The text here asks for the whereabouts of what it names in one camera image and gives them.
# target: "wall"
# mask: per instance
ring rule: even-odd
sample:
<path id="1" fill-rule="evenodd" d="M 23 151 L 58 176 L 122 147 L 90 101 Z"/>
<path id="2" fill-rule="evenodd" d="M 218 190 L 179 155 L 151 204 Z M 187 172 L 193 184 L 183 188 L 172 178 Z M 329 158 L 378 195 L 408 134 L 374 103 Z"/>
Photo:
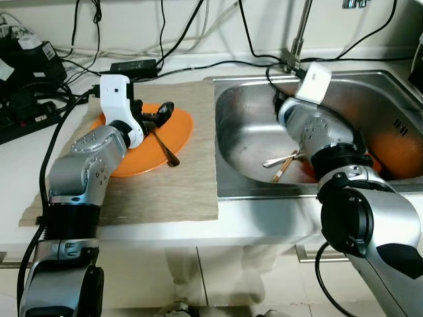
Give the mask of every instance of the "wall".
<path id="1" fill-rule="evenodd" d="M 210 0 L 211 25 L 233 0 Z M 392 23 L 360 44 L 361 48 L 416 47 L 422 32 L 421 4 L 399 0 Z M 102 0 L 101 47 L 138 50 L 159 39 L 161 12 L 159 0 Z M 177 38 L 197 0 L 164 0 L 167 27 L 164 39 Z M 256 51 L 275 51 L 291 47 L 303 6 L 302 0 L 244 0 L 247 21 Z M 355 39 L 381 26 L 389 16 L 392 0 L 371 0 L 365 9 L 341 9 L 342 0 L 314 0 L 305 30 L 304 50 L 321 50 L 330 55 L 340 52 Z M 0 11 L 8 10 L 54 45 L 70 43 L 74 0 L 0 1 Z M 188 35 L 200 32 L 204 7 Z M 79 12 L 77 46 L 95 48 L 93 4 L 82 0 Z M 221 28 L 198 45 L 196 53 L 248 52 L 247 40 L 238 8 Z"/>

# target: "metal spoon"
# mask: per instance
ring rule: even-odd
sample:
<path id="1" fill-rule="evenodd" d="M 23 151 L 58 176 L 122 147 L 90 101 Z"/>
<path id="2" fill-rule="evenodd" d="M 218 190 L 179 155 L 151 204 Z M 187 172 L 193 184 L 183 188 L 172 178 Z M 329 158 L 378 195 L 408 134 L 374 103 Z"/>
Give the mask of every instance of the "metal spoon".
<path id="1" fill-rule="evenodd" d="M 265 160 L 262 163 L 262 165 L 265 168 L 270 168 L 270 167 L 275 166 L 275 165 L 277 165 L 277 164 L 279 164 L 279 163 L 281 163 L 281 162 L 283 162 L 283 161 L 285 161 L 287 159 L 290 159 L 291 157 L 295 158 L 295 157 L 298 157 L 299 155 L 302 155 L 302 154 L 304 154 L 304 152 L 297 152 L 297 153 L 288 155 L 286 157 L 280 157 L 280 158 L 277 158 L 277 159 L 276 158 L 273 158 L 271 160 Z"/>
<path id="2" fill-rule="evenodd" d="M 149 123 L 148 124 L 148 128 L 149 128 L 149 132 L 151 134 L 153 134 L 157 140 L 157 142 L 159 142 L 161 149 L 163 150 L 164 154 L 166 155 L 167 158 L 167 164 L 170 167 L 175 167 L 178 166 L 180 164 L 178 158 L 176 157 L 175 154 L 172 153 L 171 150 L 168 149 L 168 147 L 160 140 L 159 136 L 156 134 L 155 129 L 156 126 L 154 123 Z"/>

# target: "sink basin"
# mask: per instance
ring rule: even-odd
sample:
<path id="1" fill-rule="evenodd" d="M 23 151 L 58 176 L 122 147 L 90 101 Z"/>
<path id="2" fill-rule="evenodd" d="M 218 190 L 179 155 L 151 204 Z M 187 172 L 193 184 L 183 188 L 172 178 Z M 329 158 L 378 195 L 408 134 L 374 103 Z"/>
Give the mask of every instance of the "sink basin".
<path id="1" fill-rule="evenodd" d="M 273 77 L 294 93 L 298 79 Z M 298 145 L 276 122 L 275 90 L 265 77 L 213 78 L 215 86 L 215 158 L 218 196 L 225 199 L 301 197 L 317 193 L 317 180 L 305 159 L 291 163 L 279 183 L 280 168 L 263 168 Z M 359 130 L 381 175 L 398 192 L 423 190 L 423 105 L 385 71 L 332 74 L 322 104 Z"/>

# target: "orange plate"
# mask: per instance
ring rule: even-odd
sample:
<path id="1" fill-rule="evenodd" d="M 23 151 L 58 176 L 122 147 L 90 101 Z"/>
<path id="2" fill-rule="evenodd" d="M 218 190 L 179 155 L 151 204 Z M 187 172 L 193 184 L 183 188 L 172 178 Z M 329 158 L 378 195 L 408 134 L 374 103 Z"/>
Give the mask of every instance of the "orange plate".
<path id="1" fill-rule="evenodd" d="M 143 112 L 155 113 L 159 109 L 159 104 L 144 104 Z M 104 115 L 101 114 L 91 126 L 91 129 L 105 123 Z M 171 118 L 160 129 L 156 129 L 156 134 L 163 143 L 177 154 L 190 139 L 194 122 L 191 115 L 184 110 L 175 108 Z M 128 149 L 128 154 L 120 163 L 120 166 L 112 173 L 113 177 L 128 177 L 138 175 L 152 170 L 167 162 L 166 156 L 160 148 L 154 135 L 149 134 L 143 143 L 136 149 Z"/>

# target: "dish mat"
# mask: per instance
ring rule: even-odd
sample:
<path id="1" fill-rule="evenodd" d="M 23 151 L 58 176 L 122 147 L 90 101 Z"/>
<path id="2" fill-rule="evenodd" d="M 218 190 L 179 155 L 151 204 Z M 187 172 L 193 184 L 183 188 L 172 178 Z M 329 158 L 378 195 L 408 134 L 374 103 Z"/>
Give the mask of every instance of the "dish mat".
<path id="1" fill-rule="evenodd" d="M 111 178 L 100 210 L 100 225 L 217 219 L 213 83 L 135 85 L 134 96 L 144 103 L 173 101 L 175 107 L 191 114 L 194 131 L 178 154 L 178 167 L 164 164 L 138 176 Z M 90 99 L 87 114 L 60 156 L 68 153 L 72 142 L 90 130 L 100 113 L 99 99 Z M 38 193 L 24 211 L 19 226 L 34 226 L 41 213 Z"/>

